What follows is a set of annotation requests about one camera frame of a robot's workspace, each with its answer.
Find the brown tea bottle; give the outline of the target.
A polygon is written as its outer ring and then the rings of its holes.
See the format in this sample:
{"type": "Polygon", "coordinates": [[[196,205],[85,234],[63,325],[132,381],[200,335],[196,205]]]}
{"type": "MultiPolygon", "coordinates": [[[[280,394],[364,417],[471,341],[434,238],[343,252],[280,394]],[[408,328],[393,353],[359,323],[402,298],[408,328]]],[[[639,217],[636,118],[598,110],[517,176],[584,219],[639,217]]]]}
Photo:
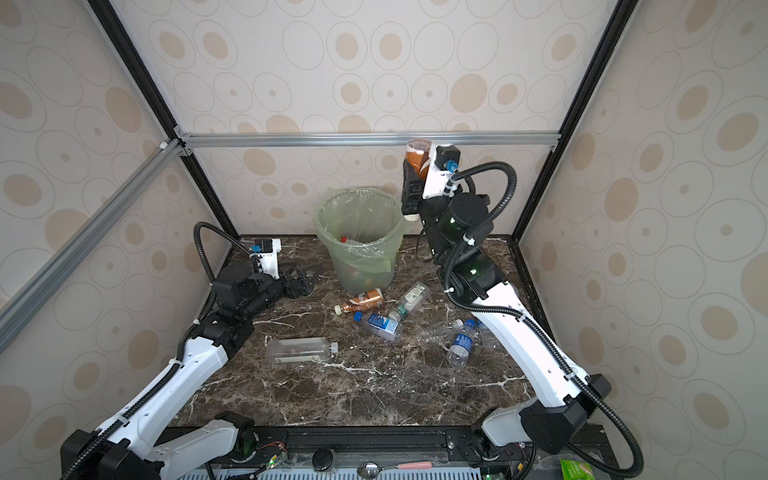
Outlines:
{"type": "Polygon", "coordinates": [[[422,180],[428,175],[431,146],[432,142],[424,138],[414,138],[406,144],[405,159],[422,180]]]}
{"type": "Polygon", "coordinates": [[[367,312],[381,306],[384,297],[379,288],[353,296],[343,304],[335,305],[334,312],[337,315],[357,312],[367,312]]]}

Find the clear square bottle white cap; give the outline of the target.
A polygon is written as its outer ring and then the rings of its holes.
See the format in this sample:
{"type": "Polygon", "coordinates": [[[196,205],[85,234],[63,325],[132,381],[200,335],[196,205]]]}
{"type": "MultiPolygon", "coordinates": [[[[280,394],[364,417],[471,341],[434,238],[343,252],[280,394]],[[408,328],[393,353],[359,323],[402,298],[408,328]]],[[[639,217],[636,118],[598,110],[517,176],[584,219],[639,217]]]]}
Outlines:
{"type": "Polygon", "coordinates": [[[274,339],[266,347],[273,364],[325,362],[338,353],[338,343],[325,337],[274,339]]]}

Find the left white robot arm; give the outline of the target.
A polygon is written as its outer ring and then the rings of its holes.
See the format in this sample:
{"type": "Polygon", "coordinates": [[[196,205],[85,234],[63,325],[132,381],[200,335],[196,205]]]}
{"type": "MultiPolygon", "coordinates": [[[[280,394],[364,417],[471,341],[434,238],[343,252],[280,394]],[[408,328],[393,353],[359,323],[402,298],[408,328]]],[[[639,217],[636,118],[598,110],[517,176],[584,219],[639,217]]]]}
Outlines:
{"type": "Polygon", "coordinates": [[[211,300],[182,334],[175,356],[128,405],[92,432],[76,430],[60,449],[65,479],[164,479],[169,456],[151,458],[156,442],[199,387],[242,348],[254,318],[281,299],[308,296],[314,283],[294,265],[276,275],[239,263],[213,280],[211,300]]]}

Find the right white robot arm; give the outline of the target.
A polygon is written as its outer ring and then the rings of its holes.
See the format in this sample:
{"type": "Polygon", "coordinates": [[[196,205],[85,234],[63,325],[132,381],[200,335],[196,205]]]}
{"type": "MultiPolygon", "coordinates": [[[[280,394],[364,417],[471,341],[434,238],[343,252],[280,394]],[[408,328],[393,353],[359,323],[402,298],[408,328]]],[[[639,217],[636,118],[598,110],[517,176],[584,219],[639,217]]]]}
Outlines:
{"type": "Polygon", "coordinates": [[[442,289],[489,329],[535,391],[530,400],[483,417],[483,437],[496,446],[531,442],[547,453],[560,452],[595,411],[588,396],[605,398],[610,383],[602,375],[590,377],[554,344],[484,252],[482,243],[493,229],[490,198],[452,182],[446,168],[432,169],[425,178],[408,161],[402,170],[402,211],[419,216],[442,289]]]}

